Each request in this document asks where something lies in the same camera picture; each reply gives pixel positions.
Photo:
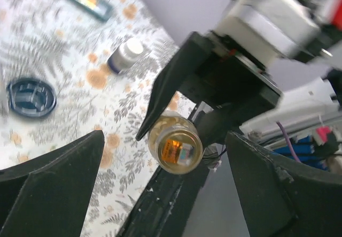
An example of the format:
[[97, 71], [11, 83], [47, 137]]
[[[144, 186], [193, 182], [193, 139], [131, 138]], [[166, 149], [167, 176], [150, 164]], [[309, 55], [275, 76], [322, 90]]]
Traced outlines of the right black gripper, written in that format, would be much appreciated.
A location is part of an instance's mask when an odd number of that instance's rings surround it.
[[228, 36], [192, 32], [155, 79], [141, 140], [164, 112], [174, 93], [213, 110], [196, 122], [204, 146], [222, 142], [228, 131], [275, 108], [281, 91], [262, 75], [265, 67]]

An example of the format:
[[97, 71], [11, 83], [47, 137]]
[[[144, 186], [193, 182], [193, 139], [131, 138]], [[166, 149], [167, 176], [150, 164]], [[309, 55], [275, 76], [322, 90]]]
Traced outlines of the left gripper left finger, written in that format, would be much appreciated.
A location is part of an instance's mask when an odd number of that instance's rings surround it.
[[1, 170], [1, 236], [80, 236], [104, 144], [92, 131]]

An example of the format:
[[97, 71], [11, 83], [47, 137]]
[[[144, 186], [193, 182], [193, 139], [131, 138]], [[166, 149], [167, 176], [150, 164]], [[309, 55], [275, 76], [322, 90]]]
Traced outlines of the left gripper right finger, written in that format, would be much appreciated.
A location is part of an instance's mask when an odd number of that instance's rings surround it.
[[228, 132], [227, 155], [250, 236], [341, 236], [341, 176]]

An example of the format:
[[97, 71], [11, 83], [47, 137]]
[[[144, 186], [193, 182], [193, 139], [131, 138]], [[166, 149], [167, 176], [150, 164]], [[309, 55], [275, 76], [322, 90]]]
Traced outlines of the orange pill bottle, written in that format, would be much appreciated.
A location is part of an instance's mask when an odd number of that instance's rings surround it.
[[191, 172], [204, 155], [195, 125], [171, 110], [164, 111], [149, 131], [148, 146], [153, 158], [171, 174]]

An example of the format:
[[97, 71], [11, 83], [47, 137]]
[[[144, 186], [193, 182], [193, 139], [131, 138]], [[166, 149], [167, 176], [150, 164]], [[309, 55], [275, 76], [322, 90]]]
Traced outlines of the blue round pill container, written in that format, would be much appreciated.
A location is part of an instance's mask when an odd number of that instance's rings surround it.
[[31, 119], [45, 118], [57, 105], [55, 89], [37, 78], [18, 78], [6, 86], [9, 110]]

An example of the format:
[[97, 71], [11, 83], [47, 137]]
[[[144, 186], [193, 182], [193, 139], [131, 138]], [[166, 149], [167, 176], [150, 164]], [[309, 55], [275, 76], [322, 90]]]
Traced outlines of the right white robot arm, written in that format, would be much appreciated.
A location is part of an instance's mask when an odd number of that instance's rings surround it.
[[[277, 123], [296, 136], [341, 121], [341, 0], [232, 0], [205, 35], [192, 32], [155, 79], [142, 139], [176, 91], [213, 111], [196, 124], [203, 145], [228, 131], [269, 145], [279, 141]], [[278, 58], [332, 64], [323, 78], [282, 92], [269, 79]]]

